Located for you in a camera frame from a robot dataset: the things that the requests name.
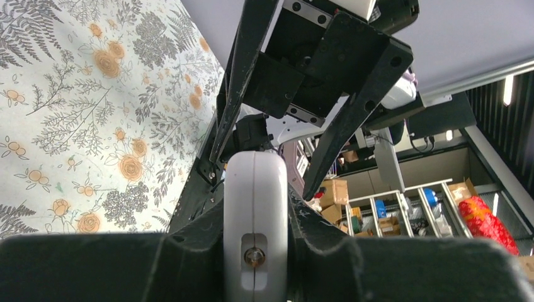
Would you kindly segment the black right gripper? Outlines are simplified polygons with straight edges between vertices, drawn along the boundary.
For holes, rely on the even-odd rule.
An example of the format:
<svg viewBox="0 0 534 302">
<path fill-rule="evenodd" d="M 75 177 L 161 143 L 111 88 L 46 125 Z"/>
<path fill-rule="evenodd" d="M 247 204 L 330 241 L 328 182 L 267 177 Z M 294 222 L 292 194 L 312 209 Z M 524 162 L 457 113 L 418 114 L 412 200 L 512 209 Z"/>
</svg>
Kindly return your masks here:
<svg viewBox="0 0 534 302">
<path fill-rule="evenodd" d="M 314 197 L 344 144 L 413 61 L 406 43 L 342 1 L 245 1 L 217 96 L 218 161 L 246 104 L 322 126 L 302 199 Z"/>
</svg>

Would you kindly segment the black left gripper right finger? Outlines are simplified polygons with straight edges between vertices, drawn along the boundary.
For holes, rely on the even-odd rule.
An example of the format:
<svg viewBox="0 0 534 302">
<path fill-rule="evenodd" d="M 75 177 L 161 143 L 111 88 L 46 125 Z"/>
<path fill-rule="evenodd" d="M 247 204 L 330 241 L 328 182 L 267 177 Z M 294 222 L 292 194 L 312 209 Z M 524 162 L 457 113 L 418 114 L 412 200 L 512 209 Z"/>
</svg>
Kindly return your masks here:
<svg viewBox="0 0 534 302">
<path fill-rule="evenodd" d="M 520 263 L 488 239 L 351 237 L 288 189 L 290 301 L 532 301 Z"/>
</svg>

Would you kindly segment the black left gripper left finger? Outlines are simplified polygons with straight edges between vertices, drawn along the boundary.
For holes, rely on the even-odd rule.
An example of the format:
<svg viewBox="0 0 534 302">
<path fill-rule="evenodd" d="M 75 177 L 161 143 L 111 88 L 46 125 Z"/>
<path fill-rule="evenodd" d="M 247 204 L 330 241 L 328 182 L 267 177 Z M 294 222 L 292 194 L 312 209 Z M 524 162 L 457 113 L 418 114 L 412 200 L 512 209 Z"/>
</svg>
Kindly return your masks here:
<svg viewBox="0 0 534 302">
<path fill-rule="evenodd" d="M 222 301 L 223 204 L 173 233 L 1 242 L 2 301 Z"/>
</svg>

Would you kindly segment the white air conditioner remote control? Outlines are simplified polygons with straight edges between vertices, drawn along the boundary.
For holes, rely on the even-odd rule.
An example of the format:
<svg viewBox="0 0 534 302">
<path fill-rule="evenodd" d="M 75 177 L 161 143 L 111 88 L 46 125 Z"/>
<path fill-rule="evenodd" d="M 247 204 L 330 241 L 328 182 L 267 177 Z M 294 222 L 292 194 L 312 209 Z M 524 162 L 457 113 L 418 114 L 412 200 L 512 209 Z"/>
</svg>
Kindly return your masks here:
<svg viewBox="0 0 534 302">
<path fill-rule="evenodd" d="M 286 301 L 288 181 L 269 152 L 233 155 L 224 179 L 224 301 Z"/>
</svg>

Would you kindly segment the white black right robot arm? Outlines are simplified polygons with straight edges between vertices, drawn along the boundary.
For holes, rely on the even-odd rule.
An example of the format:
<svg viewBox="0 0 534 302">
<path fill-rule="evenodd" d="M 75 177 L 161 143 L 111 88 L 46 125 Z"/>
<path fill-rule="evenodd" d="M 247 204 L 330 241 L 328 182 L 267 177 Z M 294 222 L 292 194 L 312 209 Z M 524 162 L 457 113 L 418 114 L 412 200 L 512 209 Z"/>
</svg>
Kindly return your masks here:
<svg viewBox="0 0 534 302">
<path fill-rule="evenodd" d="M 432 108 L 417 90 L 412 49 L 394 33 L 414 23 L 417 1 L 245 1 L 217 95 L 205 153 L 283 144 L 266 119 L 310 125 L 288 140 L 322 132 L 304 174 L 311 199 L 358 130 L 381 130 Z"/>
</svg>

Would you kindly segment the cardboard box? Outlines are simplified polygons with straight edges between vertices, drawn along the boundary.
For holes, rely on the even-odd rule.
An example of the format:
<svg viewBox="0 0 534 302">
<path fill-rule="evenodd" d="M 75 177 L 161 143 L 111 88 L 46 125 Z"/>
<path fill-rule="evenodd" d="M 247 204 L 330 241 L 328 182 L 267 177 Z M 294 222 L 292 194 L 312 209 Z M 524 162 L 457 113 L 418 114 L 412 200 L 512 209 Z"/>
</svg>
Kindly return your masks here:
<svg viewBox="0 0 534 302">
<path fill-rule="evenodd" d="M 343 179 L 328 179 L 322 182 L 320 188 L 324 188 L 324 194 L 319 198 L 321 208 L 327 208 L 334 204 L 345 205 L 349 201 L 348 183 Z"/>
</svg>

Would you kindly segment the grey metal storage shelf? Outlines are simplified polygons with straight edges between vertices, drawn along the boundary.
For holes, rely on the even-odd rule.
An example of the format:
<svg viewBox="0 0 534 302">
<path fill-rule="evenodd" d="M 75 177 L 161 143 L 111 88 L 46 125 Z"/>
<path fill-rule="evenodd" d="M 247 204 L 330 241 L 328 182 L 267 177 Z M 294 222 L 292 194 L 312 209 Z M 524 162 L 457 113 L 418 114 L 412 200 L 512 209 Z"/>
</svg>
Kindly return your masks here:
<svg viewBox="0 0 534 302">
<path fill-rule="evenodd" d="M 444 179 L 350 199 L 339 226 L 354 237 L 472 238 L 448 187 L 451 183 Z"/>
</svg>

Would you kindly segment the red patterned bag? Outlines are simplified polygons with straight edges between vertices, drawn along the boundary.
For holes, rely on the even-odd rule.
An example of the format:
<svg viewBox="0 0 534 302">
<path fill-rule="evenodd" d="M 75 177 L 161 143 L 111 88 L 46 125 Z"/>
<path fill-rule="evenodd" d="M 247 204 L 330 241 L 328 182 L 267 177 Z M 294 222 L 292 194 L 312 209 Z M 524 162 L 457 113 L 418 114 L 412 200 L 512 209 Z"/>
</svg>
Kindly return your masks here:
<svg viewBox="0 0 534 302">
<path fill-rule="evenodd" d="M 520 254 L 518 246 L 504 223 L 492 213 L 492 210 L 478 196 L 467 198 L 458 204 L 467 228 L 473 237 L 489 238 L 502 245 L 510 254 Z"/>
</svg>

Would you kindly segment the floral patterned table mat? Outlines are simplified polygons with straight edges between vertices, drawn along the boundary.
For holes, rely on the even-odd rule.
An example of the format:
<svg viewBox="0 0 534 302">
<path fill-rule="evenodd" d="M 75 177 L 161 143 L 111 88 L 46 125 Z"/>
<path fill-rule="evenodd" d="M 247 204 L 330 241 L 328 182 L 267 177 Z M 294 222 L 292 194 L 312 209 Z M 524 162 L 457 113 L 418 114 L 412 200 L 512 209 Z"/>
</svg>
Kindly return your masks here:
<svg viewBox="0 0 534 302">
<path fill-rule="evenodd" d="M 2 1 L 1 238 L 167 231 L 222 74 L 182 1 Z"/>
</svg>

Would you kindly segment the aluminium frame rail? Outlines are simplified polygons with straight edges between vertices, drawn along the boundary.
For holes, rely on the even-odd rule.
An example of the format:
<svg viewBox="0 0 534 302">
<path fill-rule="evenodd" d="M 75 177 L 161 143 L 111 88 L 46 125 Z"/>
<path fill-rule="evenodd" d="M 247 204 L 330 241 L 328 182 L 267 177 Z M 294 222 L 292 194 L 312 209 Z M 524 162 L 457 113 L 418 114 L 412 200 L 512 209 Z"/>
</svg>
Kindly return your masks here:
<svg viewBox="0 0 534 302">
<path fill-rule="evenodd" d="M 423 99 L 433 100 L 445 95 L 456 94 L 479 86 L 490 84 L 492 82 L 500 81 L 505 79 L 507 76 L 515 76 L 517 74 L 523 74 L 532 70 L 533 57 L 509 64 L 504 67 L 498 67 L 481 74 L 466 77 L 445 86 L 432 88 L 429 92 L 424 92 L 422 89 L 420 89 L 419 92 Z"/>
</svg>

